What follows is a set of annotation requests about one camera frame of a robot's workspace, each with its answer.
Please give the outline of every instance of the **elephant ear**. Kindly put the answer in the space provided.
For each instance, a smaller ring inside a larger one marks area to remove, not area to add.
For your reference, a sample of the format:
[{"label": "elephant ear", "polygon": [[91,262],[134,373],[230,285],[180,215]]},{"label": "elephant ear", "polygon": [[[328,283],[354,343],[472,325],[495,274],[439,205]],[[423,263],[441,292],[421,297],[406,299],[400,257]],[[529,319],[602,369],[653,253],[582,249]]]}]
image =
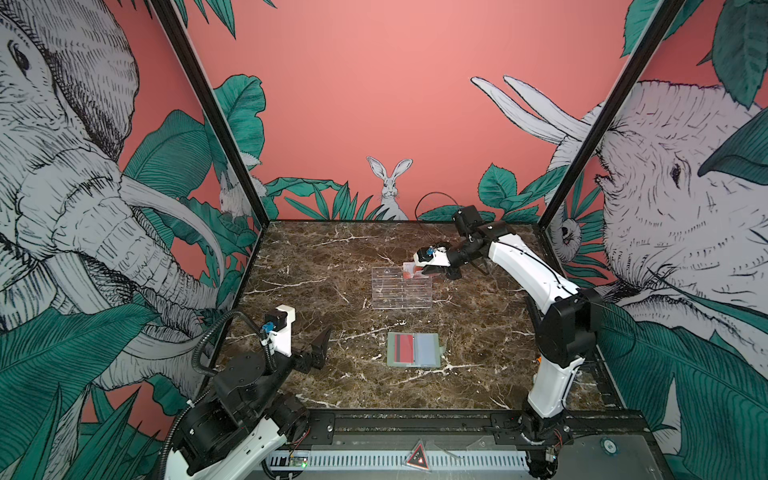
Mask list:
[{"label": "elephant ear", "polygon": [[131,131],[138,69],[125,35],[102,0],[1,0],[42,52],[93,142],[117,160]]}]

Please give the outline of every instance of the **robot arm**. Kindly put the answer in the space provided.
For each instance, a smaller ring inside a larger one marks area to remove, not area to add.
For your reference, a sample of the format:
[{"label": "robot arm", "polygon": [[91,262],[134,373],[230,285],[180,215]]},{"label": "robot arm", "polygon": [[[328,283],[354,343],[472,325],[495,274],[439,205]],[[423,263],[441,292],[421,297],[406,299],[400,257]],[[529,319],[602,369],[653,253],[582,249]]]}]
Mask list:
[{"label": "robot arm", "polygon": [[560,420],[578,367],[596,343],[600,312],[594,306],[601,298],[550,268],[507,223],[485,223],[474,207],[458,210],[454,223],[465,240],[420,249],[414,255],[416,265],[424,267],[425,274],[458,279],[461,266],[487,257],[520,283],[541,312],[534,324],[541,363],[523,418],[528,423],[523,433],[535,442]]}]

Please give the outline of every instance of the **rabbit ear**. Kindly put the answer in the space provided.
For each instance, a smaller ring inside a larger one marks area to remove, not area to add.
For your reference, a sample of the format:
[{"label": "rabbit ear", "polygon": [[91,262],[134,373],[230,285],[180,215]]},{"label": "rabbit ear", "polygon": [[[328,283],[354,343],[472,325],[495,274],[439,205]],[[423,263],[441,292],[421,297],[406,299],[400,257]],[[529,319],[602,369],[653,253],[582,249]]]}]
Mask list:
[{"label": "rabbit ear", "polygon": [[367,157],[366,159],[368,160],[368,163],[371,164],[373,174],[382,180],[386,180],[386,168],[384,168],[384,165],[374,157]]},{"label": "rabbit ear", "polygon": [[413,160],[410,158],[406,158],[405,160],[401,161],[399,164],[397,164],[397,167],[395,167],[395,171],[392,172],[392,178],[397,178],[404,174],[406,170],[411,167],[411,165],[413,165]]}]

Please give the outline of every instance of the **black metal frame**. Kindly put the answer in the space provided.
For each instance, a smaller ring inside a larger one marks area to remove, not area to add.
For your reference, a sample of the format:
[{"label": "black metal frame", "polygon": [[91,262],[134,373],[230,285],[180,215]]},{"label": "black metal frame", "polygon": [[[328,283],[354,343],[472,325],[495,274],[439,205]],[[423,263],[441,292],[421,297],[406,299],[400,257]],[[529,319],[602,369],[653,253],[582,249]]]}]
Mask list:
[{"label": "black metal frame", "polygon": [[270,218],[266,215],[264,205],[261,204],[256,189],[253,188],[250,174],[240,158],[240,150],[237,148],[237,144],[232,137],[229,124],[227,124],[227,120],[219,108],[216,96],[213,90],[211,90],[205,72],[200,66],[200,62],[197,61],[197,55],[184,30],[184,24],[181,23],[178,15],[176,15],[176,10],[171,0],[151,1],[157,18],[163,25],[165,35],[168,36],[168,41],[173,46],[181,67],[187,74],[187,79],[197,95],[197,100],[203,107],[203,112],[208,118],[211,128],[213,128],[219,143],[221,143],[221,148],[224,150],[227,160],[232,165],[233,170],[235,170],[240,186],[245,190],[246,197],[248,197],[248,201],[253,208],[253,212],[256,214],[256,219],[259,221],[263,232],[269,226]]},{"label": "black metal frame", "polygon": [[557,191],[555,191],[554,197],[552,197],[549,205],[547,205],[544,214],[541,215],[538,221],[539,226],[546,228],[552,222],[552,219],[558,212],[558,208],[565,201],[566,196],[571,191],[571,188],[573,188],[584,167],[587,166],[587,162],[592,158],[592,154],[598,147],[603,135],[611,126],[611,122],[613,122],[621,107],[624,106],[624,101],[629,97],[637,79],[643,73],[656,48],[664,39],[664,35],[669,30],[670,25],[672,25],[675,16],[683,8],[683,3],[685,3],[685,0],[664,0],[659,6],[656,15],[650,20],[648,28],[640,40],[638,40],[637,47],[632,52],[629,60],[627,60],[627,64],[616,81],[616,85],[611,90],[611,94],[608,95],[603,110],[594,121],[587,137],[581,142],[581,148],[579,148],[571,166],[565,173]]}]

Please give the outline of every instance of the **red card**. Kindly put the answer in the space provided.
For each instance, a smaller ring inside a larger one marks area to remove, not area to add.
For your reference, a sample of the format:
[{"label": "red card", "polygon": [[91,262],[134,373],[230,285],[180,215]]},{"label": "red card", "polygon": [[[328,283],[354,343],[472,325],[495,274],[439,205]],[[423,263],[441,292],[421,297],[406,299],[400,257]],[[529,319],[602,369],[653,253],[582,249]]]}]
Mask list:
[{"label": "red card", "polygon": [[413,363],[413,335],[408,333],[395,335],[395,361]]}]

